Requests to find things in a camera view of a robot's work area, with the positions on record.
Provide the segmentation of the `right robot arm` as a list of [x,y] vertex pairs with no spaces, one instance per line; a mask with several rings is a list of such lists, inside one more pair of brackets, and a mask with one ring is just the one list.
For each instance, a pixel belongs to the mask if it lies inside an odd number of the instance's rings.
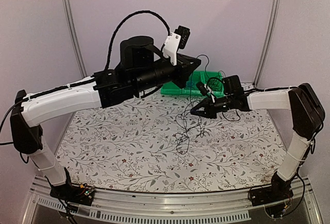
[[216,118],[228,110],[289,110],[293,135],[285,158],[271,178],[271,185],[253,189],[253,204],[284,200],[292,197],[291,182],[309,153],[315,150],[315,137],[323,129],[325,111],[309,83],[297,87],[244,90],[237,75],[222,79],[224,96],[216,98],[208,84],[197,83],[204,99],[190,110],[192,115]]

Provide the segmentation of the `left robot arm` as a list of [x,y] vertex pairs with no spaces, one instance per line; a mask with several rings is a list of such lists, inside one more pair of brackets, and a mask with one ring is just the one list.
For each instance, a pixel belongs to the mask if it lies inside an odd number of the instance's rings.
[[25,154],[47,179],[52,191],[65,200],[89,193],[85,184],[74,186],[68,170],[61,166],[43,141],[41,124],[85,109],[108,108],[132,98],[146,98],[172,82],[184,88],[200,60],[180,54],[190,36],[187,27],[168,31],[161,48],[149,36],[135,36],[120,43],[120,62],[80,81],[39,93],[17,92],[4,115],[10,122],[12,145]]

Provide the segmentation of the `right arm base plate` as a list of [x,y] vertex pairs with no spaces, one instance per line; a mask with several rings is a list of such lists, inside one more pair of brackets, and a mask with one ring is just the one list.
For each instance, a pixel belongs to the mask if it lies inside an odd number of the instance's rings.
[[291,186],[274,183],[264,186],[253,186],[249,189],[247,198],[252,206],[259,206],[293,197]]

